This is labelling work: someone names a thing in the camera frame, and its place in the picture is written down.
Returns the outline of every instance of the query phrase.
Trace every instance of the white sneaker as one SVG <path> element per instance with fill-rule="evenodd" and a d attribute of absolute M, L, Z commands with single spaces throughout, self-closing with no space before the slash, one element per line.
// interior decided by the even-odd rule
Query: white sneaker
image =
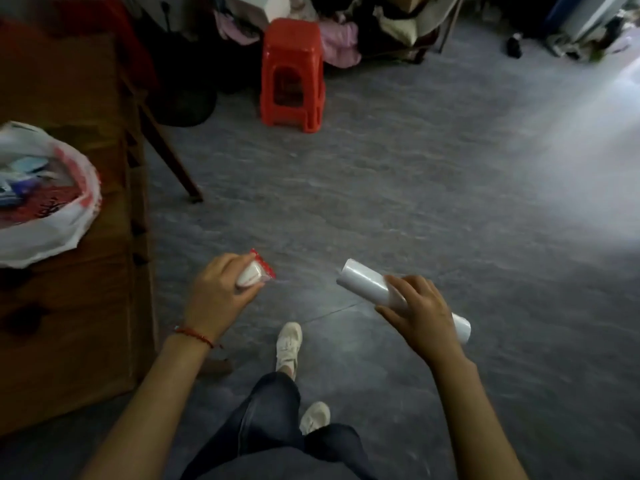
<path fill-rule="evenodd" d="M 286 323 L 278 334 L 276 343 L 276 371 L 286 365 L 293 370 L 293 379 L 296 379 L 300 345 L 302 345 L 302 328 L 300 328 L 300 324 L 295 322 Z"/>
<path fill-rule="evenodd" d="M 300 431 L 303 435 L 308 435 L 316 429 L 329 425 L 331 422 L 331 411 L 329 406 L 318 401 L 311 404 L 309 409 L 302 415 L 300 420 Z"/>

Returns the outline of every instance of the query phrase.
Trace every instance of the hand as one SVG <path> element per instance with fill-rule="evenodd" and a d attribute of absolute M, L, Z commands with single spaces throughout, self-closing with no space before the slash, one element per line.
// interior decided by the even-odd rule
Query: hand
<path fill-rule="evenodd" d="M 264 283 L 236 292 L 236 280 L 254 255 L 223 254 L 197 276 L 185 311 L 184 324 L 215 342 L 236 321 Z"/>
<path fill-rule="evenodd" d="M 410 311 L 398 314 L 386 306 L 377 306 L 376 311 L 400 332 L 430 368 L 465 356 L 451 310 L 432 282 L 421 276 L 403 279 L 385 276 L 385 279 L 404 296 Z"/>

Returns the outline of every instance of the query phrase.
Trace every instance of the red string bracelet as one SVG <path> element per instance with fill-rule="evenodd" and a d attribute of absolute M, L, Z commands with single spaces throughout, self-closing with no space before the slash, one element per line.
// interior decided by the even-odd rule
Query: red string bracelet
<path fill-rule="evenodd" d="M 173 328 L 173 332 L 174 333 L 181 333 L 183 335 L 187 335 L 188 337 L 193 337 L 194 339 L 198 339 L 199 341 L 206 343 L 206 345 L 208 345 L 211 348 L 215 347 L 215 345 L 213 344 L 213 342 L 210 339 L 206 338 L 203 334 L 198 333 L 197 331 L 195 331 L 192 328 L 181 327 L 181 326 L 176 325 Z"/>

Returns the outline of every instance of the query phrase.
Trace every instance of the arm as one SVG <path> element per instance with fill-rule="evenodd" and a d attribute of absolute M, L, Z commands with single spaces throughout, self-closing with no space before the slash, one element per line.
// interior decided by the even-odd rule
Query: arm
<path fill-rule="evenodd" d="M 262 284 L 240 294 L 236 279 L 252 255 L 225 254 L 197 277 L 185 325 L 217 341 L 256 296 Z M 169 337 L 147 377 L 81 474 L 82 480 L 160 479 L 180 416 L 209 352 L 185 335 Z"/>
<path fill-rule="evenodd" d="M 421 276 L 386 276 L 410 313 L 377 306 L 431 368 L 447 418 L 461 480 L 527 480 L 484 392 L 476 366 L 458 342 L 451 311 L 434 284 Z"/>

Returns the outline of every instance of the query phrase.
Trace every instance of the dark blue jeans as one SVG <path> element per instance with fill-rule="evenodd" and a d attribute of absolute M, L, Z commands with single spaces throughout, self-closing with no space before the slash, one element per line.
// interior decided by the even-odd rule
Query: dark blue jeans
<path fill-rule="evenodd" d="M 181 480 L 195 480 L 241 455 L 289 446 L 325 461 L 341 461 L 360 480 L 375 480 L 356 430 L 330 424 L 303 436 L 298 427 L 300 393 L 282 372 L 263 376 L 251 394 L 188 464 Z"/>

